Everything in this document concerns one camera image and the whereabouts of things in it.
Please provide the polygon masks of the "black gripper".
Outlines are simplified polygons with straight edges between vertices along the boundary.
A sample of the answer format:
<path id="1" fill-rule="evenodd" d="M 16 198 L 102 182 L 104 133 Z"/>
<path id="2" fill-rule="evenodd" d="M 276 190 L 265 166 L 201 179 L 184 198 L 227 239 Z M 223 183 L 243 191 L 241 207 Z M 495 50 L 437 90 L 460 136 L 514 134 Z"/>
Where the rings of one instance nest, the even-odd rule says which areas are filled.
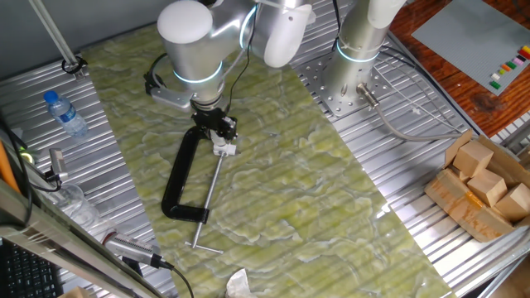
<path id="1" fill-rule="evenodd" d="M 220 108 L 210 111 L 198 110 L 192 119 L 198 127 L 204 129 L 207 139 L 211 139 L 211 129 L 219 129 L 218 134 L 226 141 L 233 141 L 237 137 L 237 119 L 225 117 L 226 112 Z"/>

